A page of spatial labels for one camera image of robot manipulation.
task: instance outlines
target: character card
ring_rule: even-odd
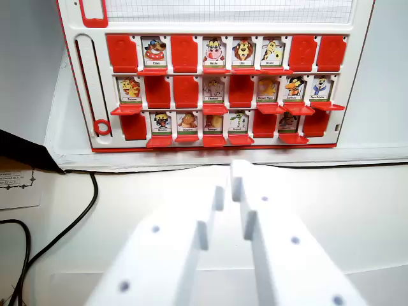
[[[283,114],[279,120],[279,133],[297,133],[299,116],[294,116],[289,112]]]
[[[311,101],[329,101],[332,93],[333,81],[330,76],[316,75],[313,79],[312,92],[310,93]]]
[[[303,101],[305,88],[306,82],[301,76],[288,76],[283,101]]]
[[[203,38],[203,67],[225,68],[226,45],[221,37]]]
[[[152,135],[171,135],[171,117],[163,112],[150,113]]]
[[[261,67],[282,66],[285,44],[280,38],[263,38]]]
[[[245,68],[254,66],[255,44],[250,38],[234,37],[232,45],[233,67]]]
[[[224,103],[224,83],[219,76],[203,77],[203,103]]]
[[[204,135],[222,134],[222,122],[224,120],[222,115],[204,115],[203,117]]]
[[[228,115],[228,134],[246,134],[248,132],[249,116],[243,110],[236,110]]]
[[[177,133],[178,135],[197,135],[197,116],[193,113],[177,112]]]
[[[146,67],[167,67],[166,44],[160,37],[142,37],[142,50]]]
[[[278,96],[279,83],[276,79],[260,78],[258,81],[258,91],[256,94],[256,101],[258,103],[276,102]]]
[[[135,76],[118,76],[116,82],[121,103],[142,103],[142,97],[140,96],[140,82],[136,81]]]

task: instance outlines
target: cartoon cow card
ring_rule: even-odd
[[[221,37],[203,38],[204,68],[225,68],[226,45]]]
[[[232,66],[234,68],[253,67],[255,44],[250,38],[234,37],[232,45]]]
[[[160,37],[142,37],[143,60],[146,67],[166,68],[166,44]]]

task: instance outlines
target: cartoon giraffe card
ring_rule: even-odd
[[[234,37],[232,45],[232,66],[234,68],[254,66],[255,44],[250,38]]]
[[[135,76],[118,76],[116,78],[121,103],[141,104],[140,82]]]
[[[221,37],[203,38],[204,68],[225,68],[226,45]]]
[[[166,68],[166,44],[160,37],[142,37],[143,60],[146,67]]]
[[[261,67],[282,66],[285,44],[280,38],[263,38]]]
[[[224,103],[224,83],[221,77],[203,78],[203,103]]]

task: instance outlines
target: cartoon character picture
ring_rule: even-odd
[[[257,102],[275,102],[277,99],[277,82],[272,78],[262,78],[258,81]]]
[[[144,61],[146,66],[167,67],[166,44],[159,37],[142,37]]]
[[[140,83],[133,76],[124,78],[117,77],[120,102],[122,103],[141,103]]]
[[[225,67],[225,46],[221,42],[221,38],[204,38],[203,39],[204,66],[213,68]]]
[[[261,66],[282,66],[283,51],[283,43],[280,40],[263,40]]]
[[[294,116],[289,112],[283,114],[283,117],[279,121],[279,132],[295,133],[298,129],[299,116]]]
[[[288,95],[284,96],[284,100],[301,101],[303,99],[305,81],[302,80],[301,76],[294,76],[287,78],[287,82],[288,84],[285,85],[285,88],[288,90]]]
[[[242,134],[248,131],[249,116],[243,110],[229,113],[229,134]]]
[[[328,101],[332,91],[332,81],[324,75],[313,79],[313,88],[310,95],[311,101]]]
[[[166,113],[150,113],[152,135],[171,135],[171,117]]]
[[[233,66],[253,66],[254,47],[247,38],[233,41]]]
[[[217,77],[203,79],[203,102],[222,103],[224,101],[224,84]]]

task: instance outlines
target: cartoon penguin card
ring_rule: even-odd
[[[142,37],[142,47],[146,67],[167,68],[166,44],[160,37]]]
[[[263,38],[261,67],[282,66],[285,44],[279,38]]]
[[[224,83],[221,77],[203,78],[203,103],[224,103]]]
[[[204,68],[225,68],[226,45],[221,37],[203,38]]]
[[[333,81],[330,76],[316,75],[313,79],[311,101],[328,101],[332,93]]]
[[[232,45],[232,66],[234,68],[253,67],[255,44],[250,38],[234,37]]]
[[[171,117],[164,112],[150,113],[152,135],[171,135]]]
[[[140,96],[140,82],[136,81],[135,76],[118,76],[116,82],[121,103],[142,103],[142,97]]]
[[[303,101],[306,81],[302,76],[288,76],[285,84],[283,101]]]

